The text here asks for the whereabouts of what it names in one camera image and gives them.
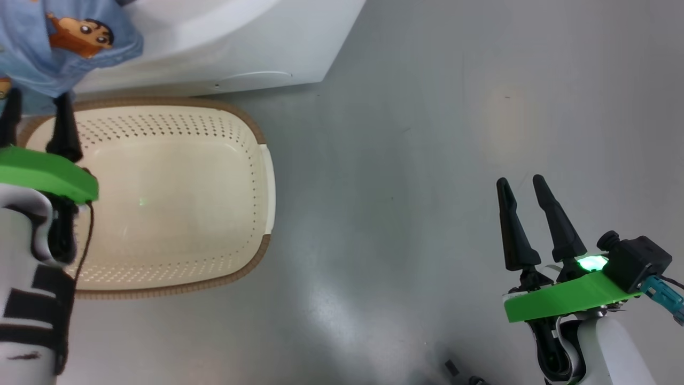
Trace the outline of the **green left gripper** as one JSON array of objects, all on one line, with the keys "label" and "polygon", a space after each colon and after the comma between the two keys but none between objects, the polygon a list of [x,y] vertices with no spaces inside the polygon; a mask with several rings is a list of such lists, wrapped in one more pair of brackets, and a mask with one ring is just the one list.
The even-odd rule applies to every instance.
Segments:
[{"label": "green left gripper", "polygon": [[48,192],[75,204],[99,200],[95,176],[79,167],[83,158],[70,93],[53,99],[56,107],[53,136],[46,153],[17,145],[22,117],[22,92],[12,88],[1,116],[1,183]]}]

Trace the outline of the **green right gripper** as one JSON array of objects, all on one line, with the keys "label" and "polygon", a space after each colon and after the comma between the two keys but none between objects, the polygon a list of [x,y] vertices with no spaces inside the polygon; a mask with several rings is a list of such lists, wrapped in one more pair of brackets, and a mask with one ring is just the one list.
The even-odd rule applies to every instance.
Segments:
[{"label": "green right gripper", "polygon": [[[551,192],[545,178],[533,176],[533,188],[538,205],[545,213],[550,237],[554,244],[552,257],[557,263],[583,256],[588,249],[577,234],[566,212]],[[535,268],[541,263],[516,213],[517,202],[506,178],[496,182],[499,204],[499,223],[504,252],[504,263],[509,271]],[[595,309],[603,305],[618,304],[637,297],[628,294],[603,274],[608,263],[603,255],[584,256],[578,260],[587,273],[583,277],[532,292],[503,295],[503,306],[509,322],[527,322],[533,319],[563,316]]]}]

